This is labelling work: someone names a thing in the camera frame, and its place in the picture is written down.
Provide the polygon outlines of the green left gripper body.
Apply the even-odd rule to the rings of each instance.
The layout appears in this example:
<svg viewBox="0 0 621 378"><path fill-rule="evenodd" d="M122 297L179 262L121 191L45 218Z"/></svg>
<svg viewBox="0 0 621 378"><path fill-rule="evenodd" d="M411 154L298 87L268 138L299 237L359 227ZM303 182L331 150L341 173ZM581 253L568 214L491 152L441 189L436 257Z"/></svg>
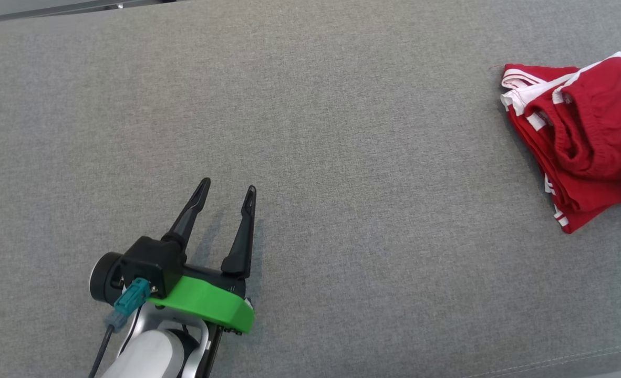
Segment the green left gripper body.
<svg viewBox="0 0 621 378"><path fill-rule="evenodd" d="M148 302L237 333L250 333L255 318L246 301L245 278L189 265L184 266L183 277L166 298L151 296Z"/></svg>

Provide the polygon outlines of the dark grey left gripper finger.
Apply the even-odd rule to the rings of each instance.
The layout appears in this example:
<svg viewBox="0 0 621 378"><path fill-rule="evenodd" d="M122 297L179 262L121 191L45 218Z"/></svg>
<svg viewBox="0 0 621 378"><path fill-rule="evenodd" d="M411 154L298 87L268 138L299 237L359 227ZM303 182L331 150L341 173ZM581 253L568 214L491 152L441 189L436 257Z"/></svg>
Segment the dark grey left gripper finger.
<svg viewBox="0 0 621 378"><path fill-rule="evenodd" d="M228 256L223 259L220 270L231 277L250 277L255 234L257 189L248 187L241 207L241 222Z"/></svg>
<svg viewBox="0 0 621 378"><path fill-rule="evenodd" d="M176 243L181 251L185 251L188 241L190 241L196 217L205 206L210 186L211 179L209 177L201 180L169 231L162 236L162 242Z"/></svg>

